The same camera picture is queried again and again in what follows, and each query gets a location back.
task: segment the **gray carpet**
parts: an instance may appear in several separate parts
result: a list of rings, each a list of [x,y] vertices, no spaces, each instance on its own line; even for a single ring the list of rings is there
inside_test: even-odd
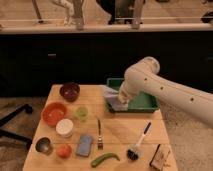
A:
[[[33,106],[31,115],[22,112],[3,128],[27,137],[33,137],[40,112],[46,98],[0,98],[0,118],[16,105]],[[180,171],[213,170],[213,130],[194,120],[184,112],[160,102],[166,129]],[[0,138],[0,171],[21,171],[27,155],[25,144],[8,138]]]

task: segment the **metal pole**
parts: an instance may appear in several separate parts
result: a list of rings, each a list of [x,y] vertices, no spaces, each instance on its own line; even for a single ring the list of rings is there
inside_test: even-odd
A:
[[[84,29],[82,4],[83,4],[83,1],[81,1],[81,0],[73,0],[73,7],[74,7],[74,12],[75,12],[75,21],[76,21],[77,30]]]
[[[132,21],[132,28],[133,29],[139,29],[140,28],[141,15],[142,15],[142,9],[143,9],[144,3],[145,3],[145,0],[135,0],[134,12],[133,12],[133,21]]]

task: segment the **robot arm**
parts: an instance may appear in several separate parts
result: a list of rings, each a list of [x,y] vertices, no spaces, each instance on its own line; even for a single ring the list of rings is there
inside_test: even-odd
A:
[[[159,70],[160,65],[153,57],[130,66],[119,90],[119,100],[128,103],[143,91],[213,127],[213,95],[163,79],[156,75]]]

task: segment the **chair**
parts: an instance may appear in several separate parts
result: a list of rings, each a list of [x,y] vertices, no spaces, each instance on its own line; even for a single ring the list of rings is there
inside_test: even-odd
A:
[[[11,112],[7,116],[0,119],[0,127],[5,125],[7,122],[9,122],[13,117],[15,117],[17,114],[19,114],[23,110],[25,110],[27,114],[31,114],[33,112],[33,109],[30,105],[28,104],[22,105],[21,107],[17,108],[15,111]],[[27,149],[29,149],[30,145],[32,144],[32,140],[30,138],[0,129],[0,137],[2,136],[26,142]]]

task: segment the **metal fork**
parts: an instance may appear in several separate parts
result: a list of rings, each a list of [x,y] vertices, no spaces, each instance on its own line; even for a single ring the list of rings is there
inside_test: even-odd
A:
[[[101,135],[101,121],[100,119],[98,119],[98,149],[99,150],[103,150],[103,138],[102,138],[102,135]]]

